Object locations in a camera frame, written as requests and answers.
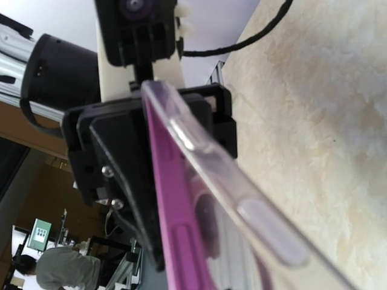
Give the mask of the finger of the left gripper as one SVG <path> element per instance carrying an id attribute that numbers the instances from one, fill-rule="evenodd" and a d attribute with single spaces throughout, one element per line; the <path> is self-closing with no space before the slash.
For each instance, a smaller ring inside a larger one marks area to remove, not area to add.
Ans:
<path id="1" fill-rule="evenodd" d="M 105 177 L 108 194 L 126 203 L 116 216 L 135 234 L 155 270 L 164 270 L 147 126 L 130 116 L 113 116 L 94 119 L 89 129 L 100 164 L 112 171 Z"/>

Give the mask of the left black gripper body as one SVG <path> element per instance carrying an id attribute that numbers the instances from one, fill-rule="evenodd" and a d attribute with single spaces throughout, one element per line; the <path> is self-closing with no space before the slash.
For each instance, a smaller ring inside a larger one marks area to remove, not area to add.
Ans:
<path id="1" fill-rule="evenodd" d="M 202 126 L 237 158 L 230 91 L 211 84 L 178 92 Z M 156 207 L 148 125 L 138 91 L 133 97 L 72 108 L 61 128 L 86 205 L 118 199 L 125 207 Z"/>

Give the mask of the clear case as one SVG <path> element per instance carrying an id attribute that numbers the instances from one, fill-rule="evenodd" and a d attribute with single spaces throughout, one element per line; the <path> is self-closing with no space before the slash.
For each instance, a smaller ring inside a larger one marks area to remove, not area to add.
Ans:
<path id="1" fill-rule="evenodd" d="M 353 289 L 199 123 L 166 82 L 144 82 L 183 161 L 213 289 Z"/>

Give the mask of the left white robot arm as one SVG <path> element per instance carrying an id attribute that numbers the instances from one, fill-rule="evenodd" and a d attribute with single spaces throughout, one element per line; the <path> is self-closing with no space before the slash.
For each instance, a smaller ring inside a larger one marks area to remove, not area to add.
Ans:
<path id="1" fill-rule="evenodd" d="M 48 34 L 26 63 L 19 101 L 37 130 L 65 140 L 86 205 L 118 201 L 115 218 L 149 254 L 157 271 L 202 265 L 227 255 L 214 198 L 188 160 L 168 148 L 165 132 L 149 119 L 140 91 L 155 80 L 154 64 L 181 56 L 180 20 L 173 9 L 113 8 L 100 2 L 105 57 L 132 68 L 120 100 L 103 101 L 98 54 Z"/>

